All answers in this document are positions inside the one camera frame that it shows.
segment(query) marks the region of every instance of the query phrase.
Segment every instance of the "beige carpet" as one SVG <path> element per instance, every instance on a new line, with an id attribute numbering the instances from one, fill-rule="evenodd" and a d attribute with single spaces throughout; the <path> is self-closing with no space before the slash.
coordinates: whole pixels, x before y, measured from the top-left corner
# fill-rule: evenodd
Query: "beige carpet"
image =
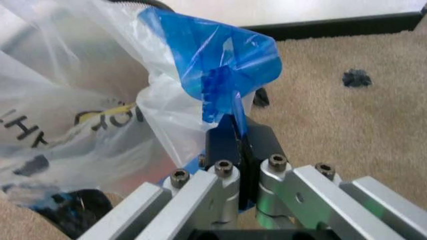
<path id="1" fill-rule="evenodd" d="M 371 175 L 427 209 L 427 18 L 414 32 L 278 42 L 282 76 L 271 105 L 251 116 L 273 127 L 296 167 L 336 166 L 345 180 Z M 342 75 L 364 69 L 373 85 Z M 0 199 L 1 239 L 66 239 L 44 219 Z M 254 211 L 239 219 L 256 227 Z"/>

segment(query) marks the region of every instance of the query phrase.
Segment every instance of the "hex socket screw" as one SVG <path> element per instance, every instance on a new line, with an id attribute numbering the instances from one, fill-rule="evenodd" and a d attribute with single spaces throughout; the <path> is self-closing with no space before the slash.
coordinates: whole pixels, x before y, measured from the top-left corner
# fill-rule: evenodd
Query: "hex socket screw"
<path id="1" fill-rule="evenodd" d="M 178 168 L 170 175 L 170 183 L 174 188 L 182 188 L 190 179 L 190 174 L 183 168 Z"/>
<path id="2" fill-rule="evenodd" d="M 220 178 L 226 178 L 233 173 L 233 163 L 229 160 L 215 162 L 215 174 Z"/>
<path id="3" fill-rule="evenodd" d="M 283 172 L 288 164 L 288 159 L 282 154 L 272 154 L 268 158 L 268 165 L 276 172 Z"/>
<path id="4" fill-rule="evenodd" d="M 329 180 L 333 181 L 335 177 L 335 167 L 331 164 L 319 162 L 314 168 L 319 171 L 323 176 L 327 177 Z"/>

